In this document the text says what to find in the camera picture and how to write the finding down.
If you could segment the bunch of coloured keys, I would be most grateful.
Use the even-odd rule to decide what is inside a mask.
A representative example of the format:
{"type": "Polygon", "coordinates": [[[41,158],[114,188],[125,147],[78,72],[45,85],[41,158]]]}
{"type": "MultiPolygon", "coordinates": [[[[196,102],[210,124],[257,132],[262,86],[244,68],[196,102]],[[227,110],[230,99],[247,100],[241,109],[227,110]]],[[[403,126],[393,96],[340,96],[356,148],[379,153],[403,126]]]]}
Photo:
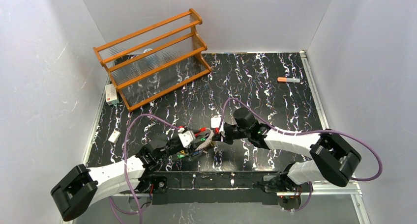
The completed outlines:
{"type": "MultiPolygon", "coordinates": [[[[192,131],[195,133],[196,137],[201,139],[201,141],[203,143],[205,138],[208,137],[208,135],[210,133],[210,130],[212,130],[212,129],[204,127],[204,128],[200,128],[199,130],[192,130],[192,131]]],[[[193,152],[187,153],[185,150],[183,150],[183,151],[180,151],[179,153],[177,153],[177,157],[178,158],[194,157],[194,156],[197,156],[201,153],[206,153],[207,150],[213,145],[214,145],[214,143],[211,142],[210,146],[208,148],[206,148],[205,150],[202,150],[202,151],[193,151],[193,152]]]]}

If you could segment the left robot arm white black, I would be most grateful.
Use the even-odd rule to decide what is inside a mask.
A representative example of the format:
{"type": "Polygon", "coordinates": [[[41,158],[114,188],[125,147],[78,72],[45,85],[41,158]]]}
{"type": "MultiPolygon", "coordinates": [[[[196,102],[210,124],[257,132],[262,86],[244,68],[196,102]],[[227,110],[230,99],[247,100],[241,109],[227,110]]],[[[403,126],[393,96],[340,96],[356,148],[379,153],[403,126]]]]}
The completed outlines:
{"type": "Polygon", "coordinates": [[[182,151],[193,155],[210,143],[210,135],[197,135],[194,131],[179,133],[171,139],[157,134],[126,161],[95,168],[76,165],[51,189],[50,194],[62,219],[71,221],[95,202],[137,188],[161,160],[182,151]]]}

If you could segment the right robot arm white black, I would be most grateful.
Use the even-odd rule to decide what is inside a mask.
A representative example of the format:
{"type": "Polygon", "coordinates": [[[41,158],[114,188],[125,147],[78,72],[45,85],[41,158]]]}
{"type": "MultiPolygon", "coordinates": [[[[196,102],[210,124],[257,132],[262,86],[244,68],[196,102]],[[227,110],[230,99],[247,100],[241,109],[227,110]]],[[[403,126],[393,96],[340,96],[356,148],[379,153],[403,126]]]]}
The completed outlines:
{"type": "Polygon", "coordinates": [[[338,187],[347,186],[358,167],[361,156],[339,134],[302,134],[271,128],[260,123],[246,108],[233,113],[235,124],[223,118],[213,118],[212,126],[219,140],[232,144],[235,140],[247,139],[254,147],[268,150],[283,150],[308,158],[305,162],[289,164],[268,182],[266,187],[290,190],[307,182],[324,180],[338,187]]]}

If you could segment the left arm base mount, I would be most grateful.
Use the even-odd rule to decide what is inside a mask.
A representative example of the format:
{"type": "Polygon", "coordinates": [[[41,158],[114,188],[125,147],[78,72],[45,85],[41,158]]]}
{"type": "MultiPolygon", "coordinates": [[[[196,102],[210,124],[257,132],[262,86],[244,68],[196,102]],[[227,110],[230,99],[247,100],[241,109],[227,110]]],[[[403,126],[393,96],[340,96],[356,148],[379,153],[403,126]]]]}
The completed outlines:
{"type": "Polygon", "coordinates": [[[154,174],[140,178],[138,184],[132,184],[136,194],[163,194],[168,189],[168,178],[161,174],[154,174]]]}

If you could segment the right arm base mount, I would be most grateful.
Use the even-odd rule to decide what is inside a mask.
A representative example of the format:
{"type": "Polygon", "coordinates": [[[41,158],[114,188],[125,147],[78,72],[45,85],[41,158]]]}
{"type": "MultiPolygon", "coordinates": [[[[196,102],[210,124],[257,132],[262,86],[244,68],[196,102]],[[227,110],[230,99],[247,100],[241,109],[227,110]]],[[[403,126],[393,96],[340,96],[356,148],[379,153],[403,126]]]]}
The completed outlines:
{"type": "Polygon", "coordinates": [[[289,212],[302,210],[310,201],[313,188],[311,182],[296,184],[284,174],[265,175],[252,185],[264,193],[276,194],[278,205],[289,212]]]}

